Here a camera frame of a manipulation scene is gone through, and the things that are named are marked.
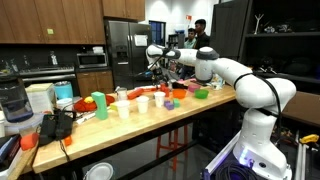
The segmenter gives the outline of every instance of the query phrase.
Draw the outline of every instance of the box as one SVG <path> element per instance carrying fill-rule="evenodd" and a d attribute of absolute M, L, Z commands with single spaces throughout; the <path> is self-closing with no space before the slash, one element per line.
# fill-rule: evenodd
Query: box
<path fill-rule="evenodd" d="M 52 83 L 32 84 L 26 88 L 26 92 L 34 113 L 53 112 L 57 98 Z"/>
<path fill-rule="evenodd" d="M 298 91 L 282 114 L 284 117 L 320 126 L 320 95 Z"/>

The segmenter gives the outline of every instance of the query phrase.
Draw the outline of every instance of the cabinet door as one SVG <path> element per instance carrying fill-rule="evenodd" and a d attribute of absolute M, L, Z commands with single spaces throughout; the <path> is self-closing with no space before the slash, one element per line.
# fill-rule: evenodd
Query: cabinet door
<path fill-rule="evenodd" d="M 3 5 L 16 43 L 45 43 L 34 0 L 3 0 Z"/>
<path fill-rule="evenodd" d="M 77 79 L 81 97 L 91 96 L 91 93 L 98 90 L 94 73 L 77 73 Z"/>
<path fill-rule="evenodd" d="M 0 43 L 15 43 L 12 29 L 4 11 L 3 2 L 0 1 Z"/>
<path fill-rule="evenodd" d="M 90 44 L 105 44 L 102 4 L 100 0 L 83 0 Z"/>
<path fill-rule="evenodd" d="M 103 15 L 126 18 L 126 0 L 103 0 Z"/>
<path fill-rule="evenodd" d="M 62 5 L 70 43 L 88 44 L 88 32 L 82 0 L 62 0 Z"/>
<path fill-rule="evenodd" d="M 113 78 L 111 71 L 96 72 L 98 91 L 105 94 L 113 93 Z"/>
<path fill-rule="evenodd" d="M 62 1 L 35 0 L 35 2 L 46 43 L 70 43 Z"/>
<path fill-rule="evenodd" d="M 145 0 L 126 0 L 127 18 L 143 21 L 145 19 Z"/>

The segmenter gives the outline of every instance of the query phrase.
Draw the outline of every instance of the stainless steel refrigerator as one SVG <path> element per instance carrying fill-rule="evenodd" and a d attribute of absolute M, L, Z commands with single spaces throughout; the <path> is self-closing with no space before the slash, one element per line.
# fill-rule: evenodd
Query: stainless steel refrigerator
<path fill-rule="evenodd" d="M 145 51 L 152 42 L 150 25 L 105 21 L 105 28 L 115 86 L 132 89 L 151 84 L 150 77 L 137 76 L 149 64 Z"/>

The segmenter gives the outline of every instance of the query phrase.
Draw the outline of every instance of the wall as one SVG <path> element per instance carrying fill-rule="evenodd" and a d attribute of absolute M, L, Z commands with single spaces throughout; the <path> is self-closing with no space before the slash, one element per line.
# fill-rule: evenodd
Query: wall
<path fill-rule="evenodd" d="M 186 32 L 188 27 L 194 28 L 197 19 L 207 21 L 205 32 L 210 35 L 213 6 L 219 3 L 219 0 L 146 0 L 145 2 L 146 20 L 141 23 L 148 24 L 149 20 L 166 22 L 166 36 L 174 34 L 175 30 Z M 186 19 L 186 15 L 192 16 L 190 22 Z"/>

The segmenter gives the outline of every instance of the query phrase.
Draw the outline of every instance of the man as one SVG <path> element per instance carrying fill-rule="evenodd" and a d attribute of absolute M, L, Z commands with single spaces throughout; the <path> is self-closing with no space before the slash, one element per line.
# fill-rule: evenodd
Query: man
<path fill-rule="evenodd" d="M 188 40 L 186 42 L 184 42 L 185 49 L 193 49 L 193 46 L 196 42 L 196 39 L 194 37 L 195 37 L 195 29 L 189 28 L 188 29 Z M 189 76 L 193 75 L 194 74 L 194 67 L 183 65 L 179 78 L 184 80 L 186 78 L 187 74 L 189 74 Z"/>
<path fill-rule="evenodd" d="M 197 33 L 197 42 L 194 49 L 200 49 L 202 47 L 209 46 L 210 36 L 208 36 L 204 30 L 206 29 L 206 20 L 198 19 L 195 23 L 195 31 Z"/>

